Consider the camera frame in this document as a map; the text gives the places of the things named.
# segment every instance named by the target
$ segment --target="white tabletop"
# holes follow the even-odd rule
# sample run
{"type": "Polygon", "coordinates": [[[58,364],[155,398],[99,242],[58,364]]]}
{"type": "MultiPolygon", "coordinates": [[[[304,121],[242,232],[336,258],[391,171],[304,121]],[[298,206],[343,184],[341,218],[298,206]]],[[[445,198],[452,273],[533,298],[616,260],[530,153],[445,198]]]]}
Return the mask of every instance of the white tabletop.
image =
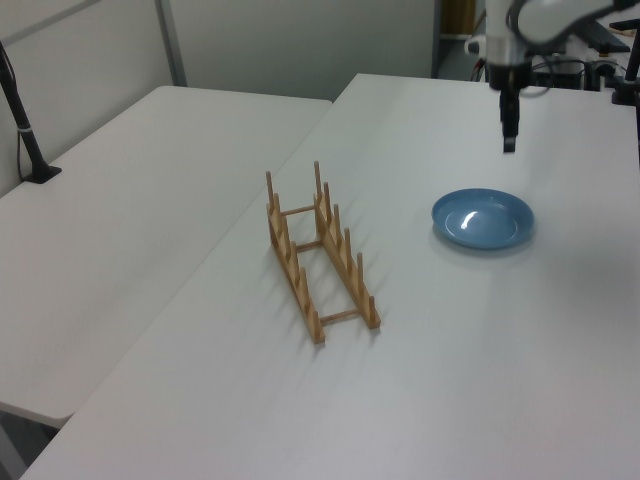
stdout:
{"type": "Polygon", "coordinates": [[[62,425],[329,102],[163,87],[0,200],[0,409],[62,425]]]}
{"type": "MultiPolygon", "coordinates": [[[[358,76],[274,186],[283,208],[310,203],[321,162],[381,329],[312,344],[263,191],[24,479],[636,478],[635,110],[553,90],[521,127],[504,156],[486,85],[358,76]],[[603,123],[578,121],[594,109],[603,123]],[[438,238],[431,206],[465,187],[527,201],[533,240],[438,238]]],[[[332,313],[340,285],[309,255],[332,313]]]]}

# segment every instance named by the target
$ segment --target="wooden peg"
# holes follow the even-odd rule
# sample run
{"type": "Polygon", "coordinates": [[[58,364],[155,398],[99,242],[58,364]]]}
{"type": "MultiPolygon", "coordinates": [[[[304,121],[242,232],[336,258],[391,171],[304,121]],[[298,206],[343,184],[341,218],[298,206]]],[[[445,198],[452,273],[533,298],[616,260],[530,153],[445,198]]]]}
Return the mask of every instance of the wooden peg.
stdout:
{"type": "Polygon", "coordinates": [[[320,164],[318,163],[318,161],[313,162],[313,168],[316,172],[316,193],[318,195],[318,198],[320,198],[320,196],[322,195],[322,183],[320,182],[320,164]]]}
{"type": "Polygon", "coordinates": [[[300,285],[300,264],[298,263],[298,246],[296,242],[291,242],[291,256],[293,257],[293,283],[297,287],[300,285]]]}
{"type": "Polygon", "coordinates": [[[271,183],[271,172],[267,172],[267,191],[269,192],[269,213],[273,213],[273,184],[271,183]]]}
{"type": "Polygon", "coordinates": [[[376,301],[373,295],[369,296],[369,318],[372,323],[376,321],[376,301]]]}
{"type": "Polygon", "coordinates": [[[340,209],[338,208],[338,204],[336,203],[333,206],[333,223],[336,229],[336,245],[338,246],[338,251],[340,251],[340,209]]]}
{"type": "Polygon", "coordinates": [[[276,235],[280,237],[282,232],[282,216],[280,215],[280,195],[273,194],[273,209],[276,212],[276,235]]]}
{"type": "Polygon", "coordinates": [[[300,291],[302,293],[302,310],[305,315],[309,311],[309,286],[307,284],[307,271],[302,267],[300,269],[300,291]]]}
{"type": "Polygon", "coordinates": [[[364,267],[362,266],[362,253],[358,253],[358,294],[364,290],[364,267]]]}
{"type": "Polygon", "coordinates": [[[327,211],[327,226],[331,224],[331,199],[329,198],[329,184],[324,182],[324,207],[327,211]]]}
{"type": "Polygon", "coordinates": [[[282,231],[284,235],[282,236],[282,240],[284,241],[284,254],[287,261],[291,258],[291,239],[289,238],[289,222],[287,222],[287,217],[282,217],[282,231]]]}
{"type": "Polygon", "coordinates": [[[344,246],[345,246],[345,255],[347,257],[347,272],[351,273],[351,269],[353,265],[351,264],[351,232],[348,228],[344,229],[344,246]]]}
{"type": "Polygon", "coordinates": [[[316,338],[318,338],[318,330],[322,329],[322,325],[320,324],[320,316],[318,315],[318,311],[314,310],[313,311],[313,324],[312,324],[312,330],[311,330],[311,336],[314,339],[314,342],[316,341],[316,338]]]}

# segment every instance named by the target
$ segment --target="white wall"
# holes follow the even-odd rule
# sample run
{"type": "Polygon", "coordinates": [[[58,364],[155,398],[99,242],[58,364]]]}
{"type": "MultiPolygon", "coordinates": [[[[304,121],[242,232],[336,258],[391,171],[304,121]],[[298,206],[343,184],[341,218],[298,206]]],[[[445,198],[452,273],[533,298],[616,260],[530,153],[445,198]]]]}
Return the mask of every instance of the white wall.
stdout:
{"type": "Polygon", "coordinates": [[[335,100],[359,72],[431,74],[435,0],[169,3],[189,86],[335,100]]]}
{"type": "MultiPolygon", "coordinates": [[[[6,50],[47,161],[171,84],[154,0],[101,0],[6,50]]],[[[0,196],[18,183],[15,135],[0,95],[0,196]]]]}

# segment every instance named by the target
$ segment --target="blue plate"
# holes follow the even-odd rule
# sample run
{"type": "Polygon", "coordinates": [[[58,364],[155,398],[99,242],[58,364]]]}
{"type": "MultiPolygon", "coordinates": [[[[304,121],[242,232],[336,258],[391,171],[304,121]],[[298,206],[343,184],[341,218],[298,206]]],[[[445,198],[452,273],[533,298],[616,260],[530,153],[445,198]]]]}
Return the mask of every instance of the blue plate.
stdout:
{"type": "Polygon", "coordinates": [[[431,216],[446,238],[481,250],[512,247],[533,233],[529,206],[498,190],[472,188],[449,193],[433,205],[431,216]]]}

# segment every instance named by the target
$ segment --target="black stand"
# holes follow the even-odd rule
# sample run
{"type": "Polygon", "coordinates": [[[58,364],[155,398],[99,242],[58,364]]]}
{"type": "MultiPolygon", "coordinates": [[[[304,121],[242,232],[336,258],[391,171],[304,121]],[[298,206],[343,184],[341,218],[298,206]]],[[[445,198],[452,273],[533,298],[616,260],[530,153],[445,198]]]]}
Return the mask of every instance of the black stand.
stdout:
{"type": "MultiPolygon", "coordinates": [[[[615,22],[609,25],[616,30],[637,30],[640,27],[640,19],[627,20],[624,22],[615,22]]],[[[638,77],[638,67],[640,67],[640,35],[636,35],[629,57],[629,65],[624,80],[616,85],[616,91],[613,92],[611,102],[615,105],[636,105],[636,92],[638,85],[636,78],[638,77]]]]}
{"type": "Polygon", "coordinates": [[[32,173],[25,177],[24,181],[39,184],[45,183],[59,174],[62,169],[48,165],[42,158],[36,136],[31,130],[27,113],[24,111],[22,101],[18,95],[18,87],[9,57],[4,51],[2,43],[0,43],[0,83],[2,83],[2,90],[4,90],[4,95],[7,97],[7,102],[9,102],[9,108],[11,108],[16,125],[18,125],[18,131],[24,146],[29,153],[29,158],[31,158],[32,173]]]}

